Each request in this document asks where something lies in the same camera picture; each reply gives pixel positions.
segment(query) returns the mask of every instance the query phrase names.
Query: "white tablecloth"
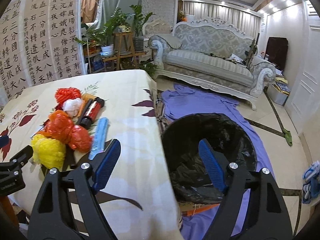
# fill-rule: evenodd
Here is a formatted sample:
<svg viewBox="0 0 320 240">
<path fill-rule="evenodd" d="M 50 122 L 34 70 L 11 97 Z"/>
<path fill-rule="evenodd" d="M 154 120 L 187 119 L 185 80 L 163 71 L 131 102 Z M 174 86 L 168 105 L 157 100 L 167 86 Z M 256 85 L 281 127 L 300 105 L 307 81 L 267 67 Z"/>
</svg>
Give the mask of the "white tablecloth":
<svg viewBox="0 0 320 240">
<path fill-rule="evenodd" d="M 84 75 L 25 89 L 4 107 L 0 115 L 0 132 L 8 127 L 9 138 L 12 139 L 4 161 L 9 161 L 30 144 L 30 137 L 56 106 L 55 91 L 63 87 L 76 87 L 107 100 L 97 119 L 109 119 L 107 140 L 116 138 L 120 141 L 121 155 L 102 191 L 136 200 L 143 207 L 141 211 L 124 200 L 100 204 L 118 239 L 182 239 L 177 225 L 179 209 L 171 187 L 154 109 L 133 106 L 150 100 L 150 94 L 156 95 L 156 83 L 142 70 Z M 40 165 L 29 162 L 22 172 L 26 187 L 10 198 L 31 214 L 44 176 Z M 72 204 L 72 208 L 75 219 L 83 221 L 79 206 Z"/>
</svg>

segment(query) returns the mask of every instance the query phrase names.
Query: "black garbage bag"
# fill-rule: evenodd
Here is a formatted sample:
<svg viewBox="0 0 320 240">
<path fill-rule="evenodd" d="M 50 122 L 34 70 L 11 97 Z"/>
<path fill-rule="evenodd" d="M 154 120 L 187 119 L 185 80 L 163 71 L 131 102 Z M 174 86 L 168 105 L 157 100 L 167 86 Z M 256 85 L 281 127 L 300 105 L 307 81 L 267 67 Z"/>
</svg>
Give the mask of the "black garbage bag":
<svg viewBox="0 0 320 240">
<path fill-rule="evenodd" d="M 211 147 L 250 171 L 257 167 L 252 141 L 245 131 L 225 114 L 191 114 L 168 126 L 162 144 L 177 201 L 195 204 L 220 203 L 223 194 L 215 188 L 198 154 L 198 145 L 207 139 Z"/>
</svg>

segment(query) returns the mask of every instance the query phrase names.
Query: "sofa armrest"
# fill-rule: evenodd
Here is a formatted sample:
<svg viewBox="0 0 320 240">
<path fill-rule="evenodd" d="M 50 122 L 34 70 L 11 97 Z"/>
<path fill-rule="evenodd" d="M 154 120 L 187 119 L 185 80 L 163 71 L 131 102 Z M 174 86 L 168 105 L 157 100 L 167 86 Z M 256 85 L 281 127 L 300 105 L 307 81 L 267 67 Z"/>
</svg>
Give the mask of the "sofa armrest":
<svg viewBox="0 0 320 240">
<path fill-rule="evenodd" d="M 174 49 L 170 47 L 165 39 L 157 35 L 150 37 L 148 45 L 152 50 L 156 50 L 154 53 L 155 64 L 159 69 L 164 69 L 163 62 L 165 62 L 165 56 Z"/>
<path fill-rule="evenodd" d="M 253 75 L 250 95 L 254 97 L 258 97 L 265 86 L 273 84 L 276 80 L 275 66 L 260 57 L 253 57 L 249 71 Z"/>
</svg>

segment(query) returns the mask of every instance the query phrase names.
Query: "door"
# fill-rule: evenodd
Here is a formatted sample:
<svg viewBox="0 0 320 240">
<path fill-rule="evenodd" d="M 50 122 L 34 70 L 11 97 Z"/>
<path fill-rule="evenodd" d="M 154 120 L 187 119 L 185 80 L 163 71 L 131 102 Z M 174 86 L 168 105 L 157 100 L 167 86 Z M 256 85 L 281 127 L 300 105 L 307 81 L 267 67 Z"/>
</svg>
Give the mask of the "door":
<svg viewBox="0 0 320 240">
<path fill-rule="evenodd" d="M 298 134 L 320 105 L 320 18 L 309 0 L 303 0 L 303 54 L 300 71 L 285 104 Z"/>
</svg>

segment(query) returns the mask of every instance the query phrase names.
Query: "purple fabric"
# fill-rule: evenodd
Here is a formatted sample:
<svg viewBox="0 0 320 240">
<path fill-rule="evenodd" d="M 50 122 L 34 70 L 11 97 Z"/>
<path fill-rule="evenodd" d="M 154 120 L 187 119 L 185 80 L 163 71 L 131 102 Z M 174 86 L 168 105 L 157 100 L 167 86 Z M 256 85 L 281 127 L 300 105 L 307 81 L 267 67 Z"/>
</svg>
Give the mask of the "purple fabric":
<svg viewBox="0 0 320 240">
<path fill-rule="evenodd" d="M 165 104 L 164 113 L 170 120 L 179 119 L 188 114 L 222 113 L 240 125 L 250 137 L 257 153 L 257 171 L 267 167 L 274 176 L 270 160 L 263 143 L 251 125 L 236 109 L 238 101 L 213 92 L 204 92 L 179 84 L 174 85 L 175 91 L 162 93 Z M 240 212 L 232 235 L 240 233 L 247 212 L 250 192 L 247 190 L 242 198 Z M 207 232 L 219 207 L 201 212 L 190 217 L 183 217 L 182 236 L 185 240 L 201 240 Z"/>
</svg>

